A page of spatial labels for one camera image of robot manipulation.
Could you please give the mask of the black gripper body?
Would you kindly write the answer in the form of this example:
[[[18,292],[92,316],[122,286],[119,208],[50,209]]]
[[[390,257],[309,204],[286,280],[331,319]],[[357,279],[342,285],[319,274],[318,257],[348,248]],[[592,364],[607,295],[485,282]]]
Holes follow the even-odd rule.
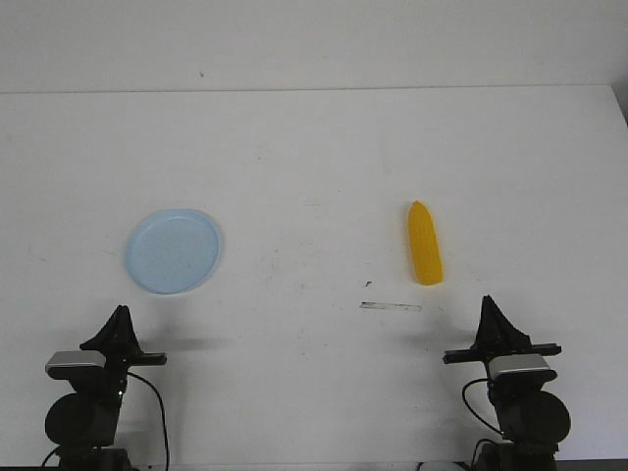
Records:
[[[472,348],[447,350],[443,357],[444,364],[461,364],[480,362],[488,371],[488,363],[495,357],[514,354],[539,353],[544,359],[548,356],[557,356],[561,353],[561,346],[556,343],[533,344],[523,350],[507,350],[506,352],[491,352],[486,350],[474,350]]]
[[[167,355],[163,352],[146,353],[142,351],[103,350],[105,357],[104,373],[100,385],[103,393],[124,393],[127,389],[128,375],[132,367],[163,366]]]

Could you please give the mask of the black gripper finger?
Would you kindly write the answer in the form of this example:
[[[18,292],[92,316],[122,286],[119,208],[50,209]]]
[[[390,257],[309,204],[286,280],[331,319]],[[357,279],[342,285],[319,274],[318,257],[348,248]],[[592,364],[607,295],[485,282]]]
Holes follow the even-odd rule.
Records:
[[[143,353],[134,331],[130,309],[125,305],[118,306],[118,340],[127,354]]]
[[[106,351],[110,349],[116,342],[121,331],[120,323],[123,314],[123,305],[119,305],[109,317],[105,325],[97,332],[97,334],[81,343],[80,350]]]
[[[472,349],[490,350],[495,341],[495,302],[490,295],[485,295],[482,299],[480,322]]]
[[[500,347],[530,347],[530,337],[510,323],[491,297],[489,300],[495,343]]]

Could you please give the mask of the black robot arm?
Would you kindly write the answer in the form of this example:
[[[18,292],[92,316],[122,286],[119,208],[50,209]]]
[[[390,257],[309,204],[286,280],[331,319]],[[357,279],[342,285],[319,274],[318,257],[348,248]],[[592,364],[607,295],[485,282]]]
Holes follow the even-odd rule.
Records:
[[[485,376],[468,382],[461,398],[469,412],[499,436],[479,439],[467,470],[555,470],[555,454],[567,438],[571,418],[566,405],[544,385],[557,373],[548,363],[562,347],[554,342],[533,343],[515,328],[489,295],[482,298],[477,333],[466,349],[448,350],[445,364],[479,362]],[[470,405],[467,392],[476,384],[487,385],[487,398],[497,424],[494,426]]]
[[[98,333],[77,350],[55,352],[45,373],[73,391],[57,399],[44,420],[59,470],[132,470],[129,453],[114,446],[128,379],[154,386],[133,367],[164,366],[164,353],[141,349],[130,309],[119,305]]]

